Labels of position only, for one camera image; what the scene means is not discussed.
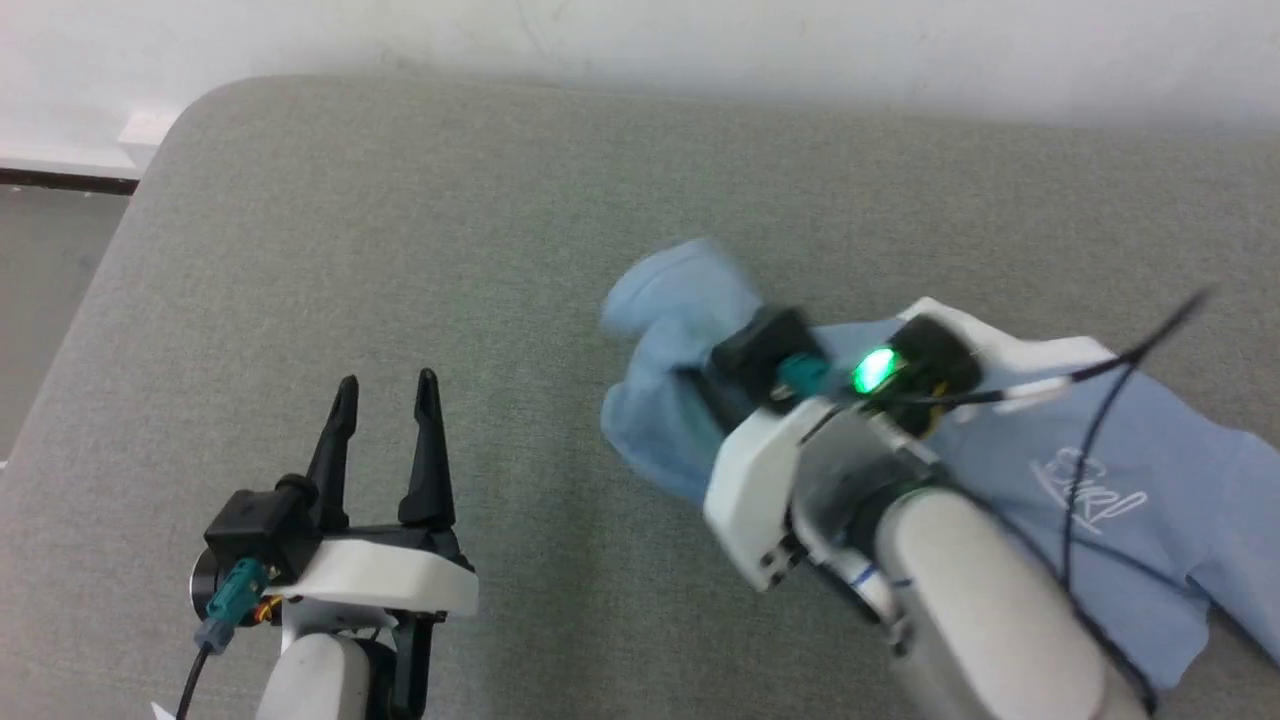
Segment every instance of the green led light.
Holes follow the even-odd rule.
[[[854,391],[860,395],[874,391],[897,372],[897,352],[887,347],[873,350],[870,355],[863,357],[863,361],[854,368],[851,375]]]

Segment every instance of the gray fabric surface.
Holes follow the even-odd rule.
[[[0,460],[9,457],[128,202],[0,184]]]
[[[1276,443],[1277,188],[1276,140],[375,79],[216,91],[143,179],[0,478],[0,715],[172,708],[228,493],[303,469],[356,373],[348,509],[390,520],[431,365],[483,587],[481,616],[436,633],[431,716],[913,717],[855,614],[801,575],[751,593],[611,454],[609,286],[712,236],[817,322],[928,293],[1119,347],[1217,278],[1151,373]],[[247,715],[275,643],[242,633],[195,716]],[[1275,716],[1277,678],[1219,628],[1165,716]]]

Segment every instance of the white wall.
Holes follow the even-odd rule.
[[[136,174],[132,114],[308,70],[1280,128],[1280,0],[0,0],[0,167]]]

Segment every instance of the black cable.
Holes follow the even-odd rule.
[[[1006,400],[1012,400],[1019,397],[1019,391],[1028,388],[1030,386],[1041,386],[1044,392],[1053,392],[1061,387],[1071,386],[1075,383],[1083,383],[1084,380],[1093,379],[1105,373],[1126,365],[1132,366],[1140,363],[1143,357],[1153,347],[1169,340],[1175,331],[1181,328],[1187,320],[1189,320],[1212,293],[1212,288],[1202,288],[1196,295],[1190,296],[1185,302],[1183,302],[1172,315],[1169,316],[1153,333],[1147,336],[1142,342],[1125,350],[1120,355],[1111,357],[1110,360],[1103,360],[1096,365],[1089,365],[1088,368],[1082,368],[1079,370],[1060,375],[1059,378],[1050,378],[1047,380],[1036,380],[1033,383],[1025,383],[1019,386],[1012,386],[1002,389],[984,389],[978,392],[966,392],[960,395],[942,395],[937,397],[932,396],[909,396],[909,397],[876,397],[876,402],[881,406],[890,405],[928,405],[928,406],[942,406],[942,407],[960,407],[961,405],[984,405],[991,402],[1004,402]],[[1062,380],[1061,386],[1052,386],[1052,380]]]
[[[1036,560],[1042,566],[1048,568],[1050,571],[1053,570],[1053,562],[1050,560],[1048,555],[1043,550],[1041,550],[1041,547],[1038,544],[1033,544],[1030,542],[1030,539],[1029,539],[1029,536],[1027,536],[1025,533],[1023,533],[1020,528],[1018,528],[1016,525],[1012,524],[1012,521],[1007,520],[1004,516],[1004,514],[1000,514],[995,509],[995,505],[992,505],[992,503],[989,503],[989,502],[987,502],[987,501],[984,501],[984,500],[974,496],[973,493],[970,493],[969,491],[965,491],[961,486],[959,486],[956,483],[951,483],[948,487],[957,488],[957,492],[960,492],[961,495],[965,495],[966,497],[969,497],[969,500],[972,500],[974,502],[974,505],[978,505],[979,507],[982,507],[983,510],[986,510],[989,515],[993,515],[997,520],[1000,520],[1001,524],[1006,525],[1006,529],[1009,529],[1011,532],[1011,534],[1020,537],[1021,541],[1023,541],[1023,543],[1032,544],[1032,547],[1029,547],[1028,550],[1036,556]],[[1009,512],[1009,514],[1016,514],[1018,509],[1021,509],[1024,511],[1028,511],[1028,510],[1042,510],[1041,507],[1036,507],[1030,502],[1018,501],[1018,500],[1012,500],[1012,498],[1009,498],[1009,497],[1000,497],[998,502],[1005,509],[1005,512]],[[1053,511],[1053,515],[1055,516],[1057,515],[1056,510]],[[1180,583],[1178,583],[1175,580],[1170,580],[1166,575],[1164,575],[1164,573],[1161,570],[1158,570],[1156,568],[1152,568],[1151,565],[1147,565],[1147,564],[1142,562],[1140,560],[1137,560],[1135,557],[1125,555],[1124,552],[1121,552],[1121,551],[1119,551],[1119,550],[1116,550],[1114,547],[1106,546],[1106,544],[1103,544],[1103,543],[1101,543],[1098,541],[1089,539],[1088,537],[1083,537],[1082,538],[1079,536],[1073,536],[1071,537],[1071,547],[1076,547],[1076,546],[1087,547],[1087,548],[1092,550],[1093,552],[1105,556],[1107,560],[1111,560],[1112,562],[1119,562],[1120,565],[1124,565],[1125,568],[1128,568],[1128,569],[1130,569],[1130,570],[1133,570],[1135,573],[1142,573],[1144,577],[1147,577],[1147,579],[1152,580],[1153,583],[1164,585],[1165,589],[1167,589],[1169,592],[1174,592],[1174,593],[1183,594],[1183,596],[1192,596],[1192,594],[1194,594],[1194,591],[1189,591],[1185,585],[1183,585],[1183,584],[1180,584]],[[1061,578],[1060,577],[1055,577],[1055,580],[1061,582]]]
[[[1147,678],[1147,674],[1143,673],[1133,660],[1129,660],[1125,651],[1111,639],[1111,635],[1107,634],[1102,625],[1093,620],[1093,618],[1091,618],[1089,614],[1085,612],[1078,602],[1075,602],[1074,597],[1071,598],[1071,606],[1075,609],[1075,619],[1079,620],[1089,634],[1093,635],[1093,639],[1102,646],[1102,650],[1106,651],[1107,656],[1119,662],[1120,674],[1128,675],[1130,683],[1138,685],[1142,708],[1147,712],[1148,717],[1155,717],[1156,710],[1160,708],[1160,696],[1156,694],[1156,687],[1151,684],[1151,679]]]
[[[1106,419],[1107,413],[1115,404],[1116,397],[1120,396],[1120,391],[1124,389],[1125,383],[1133,377],[1134,372],[1138,370],[1138,365],[1142,363],[1143,356],[1134,359],[1133,364],[1126,366],[1116,382],[1111,386],[1107,396],[1102,400],[1102,405],[1098,405],[1097,413],[1093,414],[1093,421],[1089,423],[1088,432],[1084,433],[1084,442],[1080,445],[1080,456],[1075,460],[1075,475],[1071,477],[1071,486],[1066,493],[1066,521],[1062,524],[1062,574],[1060,577],[1062,583],[1062,589],[1066,594],[1071,594],[1071,536],[1075,530],[1075,501],[1080,495],[1080,483],[1084,482],[1084,464],[1089,459],[1089,452],[1093,450],[1093,443],[1098,439],[1098,430],[1102,428],[1102,420]]]
[[[205,669],[205,661],[214,646],[204,643],[196,653],[196,661],[191,664],[191,673],[187,674],[187,684],[182,688],[182,700],[178,701],[178,712],[173,720],[186,720],[187,711],[191,710],[191,698],[196,694],[196,683],[200,682],[200,671]]]

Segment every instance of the white printed logo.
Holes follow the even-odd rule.
[[[1068,496],[1071,492],[1071,479],[1075,477],[1075,465],[1080,461],[1080,451],[1074,447],[1064,447],[1047,465],[1032,461],[1032,474],[1039,480],[1044,492],[1057,501],[1059,507],[1066,509]],[[1124,497],[1102,484],[1107,468],[1093,457],[1084,460],[1084,477],[1075,493],[1075,511],[1071,515],[1080,527],[1093,534],[1102,534],[1098,524],[1110,518],[1119,518],[1125,512],[1147,502],[1147,493],[1134,492]]]

